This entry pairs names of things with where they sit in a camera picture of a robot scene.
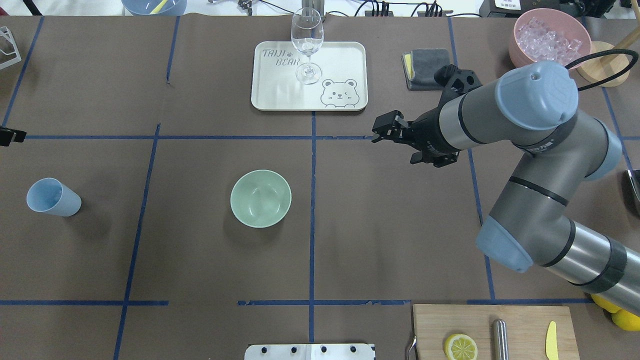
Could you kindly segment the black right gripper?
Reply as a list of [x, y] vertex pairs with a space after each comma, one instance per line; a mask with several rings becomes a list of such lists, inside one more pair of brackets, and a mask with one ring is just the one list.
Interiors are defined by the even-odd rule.
[[405, 121], [401, 111], [390, 111], [378, 116], [372, 132], [372, 143], [392, 141], [407, 143], [417, 150], [410, 158], [410, 164], [432, 164], [445, 167], [458, 160], [459, 148], [445, 140], [439, 123], [441, 109], [434, 108], [423, 113], [414, 121]]

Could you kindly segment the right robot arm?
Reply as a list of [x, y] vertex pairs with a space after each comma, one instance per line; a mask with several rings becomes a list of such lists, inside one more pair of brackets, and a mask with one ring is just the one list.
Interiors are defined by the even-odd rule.
[[639, 254], [565, 215], [584, 181], [603, 178], [623, 155], [618, 137], [578, 108], [579, 90], [561, 64], [541, 61], [482, 84], [454, 64], [436, 71], [437, 107], [416, 120], [378, 116], [373, 142], [416, 150], [412, 164], [443, 167], [480, 145], [509, 141], [523, 152], [476, 246], [515, 272], [548, 269], [581, 291], [639, 314]]

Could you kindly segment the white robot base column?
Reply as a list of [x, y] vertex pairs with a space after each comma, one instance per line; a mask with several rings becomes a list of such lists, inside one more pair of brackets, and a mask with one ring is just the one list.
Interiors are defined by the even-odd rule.
[[365, 342], [252, 344], [245, 360], [375, 360], [374, 344]]

